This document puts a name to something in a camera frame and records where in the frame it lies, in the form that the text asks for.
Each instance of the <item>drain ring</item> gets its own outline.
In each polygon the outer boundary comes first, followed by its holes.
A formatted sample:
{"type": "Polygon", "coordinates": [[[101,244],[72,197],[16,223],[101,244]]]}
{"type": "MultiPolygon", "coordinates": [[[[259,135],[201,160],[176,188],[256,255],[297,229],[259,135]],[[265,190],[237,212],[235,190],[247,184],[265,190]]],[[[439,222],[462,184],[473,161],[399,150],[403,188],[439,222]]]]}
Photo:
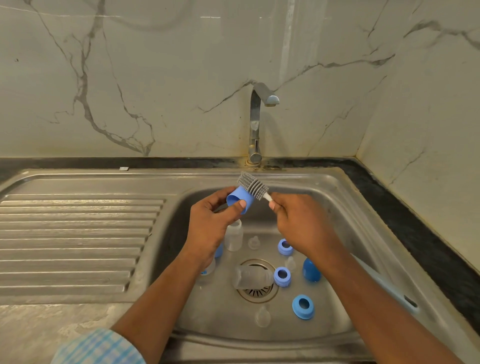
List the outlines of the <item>drain ring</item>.
{"type": "MultiPolygon", "coordinates": [[[[268,269],[272,273],[275,272],[273,265],[262,259],[249,259],[244,261],[241,266],[258,266],[263,269],[268,269]]],[[[271,286],[263,287],[261,290],[237,290],[237,292],[245,300],[252,303],[265,303],[274,298],[278,292],[278,286],[272,284],[271,286]]]]}

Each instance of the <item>black granite countertop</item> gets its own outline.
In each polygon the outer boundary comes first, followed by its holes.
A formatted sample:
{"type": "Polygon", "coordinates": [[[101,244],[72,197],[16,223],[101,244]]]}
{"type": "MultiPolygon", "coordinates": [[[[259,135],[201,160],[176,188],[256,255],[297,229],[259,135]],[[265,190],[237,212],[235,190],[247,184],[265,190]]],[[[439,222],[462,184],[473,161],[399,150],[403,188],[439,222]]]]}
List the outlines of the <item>black granite countertop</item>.
{"type": "MultiPolygon", "coordinates": [[[[238,168],[240,158],[0,158],[0,181],[24,169],[238,168]]],[[[340,167],[480,335],[480,276],[353,158],[268,158],[261,169],[340,167]]]]}

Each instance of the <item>faucet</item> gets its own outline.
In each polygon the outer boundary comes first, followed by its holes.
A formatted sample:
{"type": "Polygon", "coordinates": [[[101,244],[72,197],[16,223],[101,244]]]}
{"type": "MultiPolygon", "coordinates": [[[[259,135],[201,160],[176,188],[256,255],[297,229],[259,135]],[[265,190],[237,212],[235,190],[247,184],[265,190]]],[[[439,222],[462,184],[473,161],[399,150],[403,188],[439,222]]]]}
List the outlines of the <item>faucet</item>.
{"type": "Polygon", "coordinates": [[[250,139],[248,145],[247,165],[257,167],[262,161],[260,153],[260,105],[261,101],[267,107],[278,105],[280,100],[275,93],[270,90],[264,83],[257,82],[253,84],[252,97],[250,98],[250,139]]]}

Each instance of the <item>person's right arm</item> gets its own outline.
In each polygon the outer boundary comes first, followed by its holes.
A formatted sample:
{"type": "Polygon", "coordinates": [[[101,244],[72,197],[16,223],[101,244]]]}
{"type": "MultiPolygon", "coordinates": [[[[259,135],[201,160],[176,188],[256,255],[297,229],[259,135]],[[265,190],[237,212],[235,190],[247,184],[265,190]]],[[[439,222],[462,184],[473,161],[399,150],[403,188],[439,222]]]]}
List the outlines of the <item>person's right arm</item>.
{"type": "Polygon", "coordinates": [[[299,194],[272,198],[278,230],[326,277],[378,363],[461,363],[358,264],[317,202],[299,194]]]}

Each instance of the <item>blue and white checkered shirt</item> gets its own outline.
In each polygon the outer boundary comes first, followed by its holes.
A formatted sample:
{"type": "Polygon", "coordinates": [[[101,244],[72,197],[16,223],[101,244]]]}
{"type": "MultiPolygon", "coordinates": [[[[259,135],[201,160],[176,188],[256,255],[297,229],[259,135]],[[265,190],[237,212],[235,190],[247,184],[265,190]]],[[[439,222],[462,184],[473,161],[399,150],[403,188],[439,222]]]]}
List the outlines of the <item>blue and white checkered shirt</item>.
{"type": "Polygon", "coordinates": [[[51,364],[145,364],[145,360],[122,335],[98,328],[61,345],[51,364]]]}

